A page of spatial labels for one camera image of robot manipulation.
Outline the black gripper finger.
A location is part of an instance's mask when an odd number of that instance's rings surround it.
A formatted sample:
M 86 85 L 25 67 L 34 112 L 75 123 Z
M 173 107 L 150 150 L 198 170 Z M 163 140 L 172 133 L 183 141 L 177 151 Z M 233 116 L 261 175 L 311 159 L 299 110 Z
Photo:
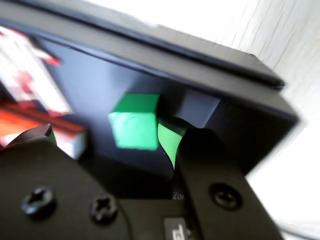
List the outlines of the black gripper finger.
M 119 200 L 54 141 L 49 124 L 0 152 L 3 240 L 135 240 Z
M 175 170 L 198 239 L 282 239 L 234 156 L 213 130 L 177 117 L 162 117 L 158 123 L 182 136 Z

